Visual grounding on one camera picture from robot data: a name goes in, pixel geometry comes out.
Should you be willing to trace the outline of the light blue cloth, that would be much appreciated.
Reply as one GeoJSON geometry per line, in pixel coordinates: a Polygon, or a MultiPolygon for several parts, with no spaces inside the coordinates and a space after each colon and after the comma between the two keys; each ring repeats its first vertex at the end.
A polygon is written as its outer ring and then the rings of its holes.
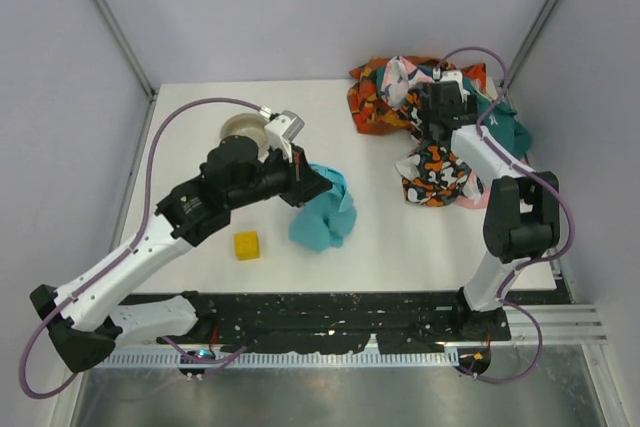
{"type": "Polygon", "coordinates": [[[342,173],[319,164],[311,167],[331,182],[331,189],[300,210],[289,225],[288,237],[309,251],[321,253],[343,246],[355,226],[357,210],[342,173]]]}

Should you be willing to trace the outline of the black orange white camouflage cloth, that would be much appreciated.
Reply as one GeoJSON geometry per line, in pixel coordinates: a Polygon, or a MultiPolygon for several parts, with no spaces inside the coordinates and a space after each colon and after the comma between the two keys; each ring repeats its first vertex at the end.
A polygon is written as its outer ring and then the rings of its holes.
{"type": "Polygon", "coordinates": [[[404,199],[424,207],[455,204],[471,210],[486,208],[489,189],[468,165],[423,131],[419,114],[428,101],[427,83],[420,83],[408,91],[397,111],[409,122],[409,133],[415,141],[409,154],[395,164],[404,199]]]}

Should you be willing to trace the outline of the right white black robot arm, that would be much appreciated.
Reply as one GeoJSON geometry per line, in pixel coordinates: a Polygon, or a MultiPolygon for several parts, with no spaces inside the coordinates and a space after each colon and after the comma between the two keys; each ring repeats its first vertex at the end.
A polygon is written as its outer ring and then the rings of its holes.
{"type": "Polygon", "coordinates": [[[502,147],[480,123],[474,97],[452,76],[427,85],[419,118],[425,132],[489,189],[482,228],[486,254],[453,305],[452,329],[462,333],[497,321],[524,267],[559,242],[558,179],[536,173],[502,147]]]}

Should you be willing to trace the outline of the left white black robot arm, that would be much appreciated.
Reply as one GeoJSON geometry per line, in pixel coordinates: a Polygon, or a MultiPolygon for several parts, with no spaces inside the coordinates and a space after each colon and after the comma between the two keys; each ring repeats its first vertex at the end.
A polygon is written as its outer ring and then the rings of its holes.
{"type": "Polygon", "coordinates": [[[234,210],[272,197],[300,207],[332,187],[298,146],[289,156],[274,149],[265,161],[258,154],[248,137],[223,139],[199,175],[172,189],[137,234],[74,281],[31,293],[72,372],[95,367],[118,347],[184,337],[209,323],[212,315],[194,292],[145,304],[123,301],[159,269],[227,227],[234,210]]]}

